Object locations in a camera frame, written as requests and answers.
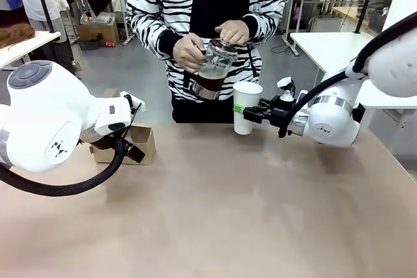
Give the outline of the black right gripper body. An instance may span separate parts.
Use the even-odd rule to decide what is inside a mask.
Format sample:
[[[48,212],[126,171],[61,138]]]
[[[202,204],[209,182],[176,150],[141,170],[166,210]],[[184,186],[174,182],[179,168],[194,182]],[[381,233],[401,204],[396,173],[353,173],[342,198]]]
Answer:
[[[285,117],[293,108],[294,104],[295,99],[290,94],[273,97],[267,111],[270,124],[279,128],[284,126]]]

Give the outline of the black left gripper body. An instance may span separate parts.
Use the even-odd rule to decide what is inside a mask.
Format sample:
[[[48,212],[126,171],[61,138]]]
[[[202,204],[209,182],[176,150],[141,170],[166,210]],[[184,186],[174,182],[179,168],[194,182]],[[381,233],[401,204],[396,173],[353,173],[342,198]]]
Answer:
[[[116,141],[119,140],[122,143],[122,152],[126,153],[128,151],[128,146],[126,145],[126,140],[123,135],[127,129],[128,128],[125,127],[107,135],[99,135],[91,126],[81,132],[79,141],[81,143],[89,143],[99,150],[106,150],[109,148],[115,150]]]

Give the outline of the person's left hand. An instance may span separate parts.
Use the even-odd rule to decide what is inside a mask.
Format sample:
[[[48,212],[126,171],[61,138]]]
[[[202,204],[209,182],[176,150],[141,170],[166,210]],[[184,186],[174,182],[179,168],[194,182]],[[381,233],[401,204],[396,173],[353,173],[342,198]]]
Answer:
[[[250,37],[248,26],[241,20],[228,20],[215,28],[226,44],[243,45]]]

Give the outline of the person's right hand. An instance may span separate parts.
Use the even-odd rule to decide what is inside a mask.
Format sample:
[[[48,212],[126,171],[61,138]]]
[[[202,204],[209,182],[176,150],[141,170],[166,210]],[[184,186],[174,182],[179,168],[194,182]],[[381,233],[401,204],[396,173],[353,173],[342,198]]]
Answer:
[[[175,43],[173,58],[187,72],[196,73],[205,62],[205,52],[203,39],[189,33]]]

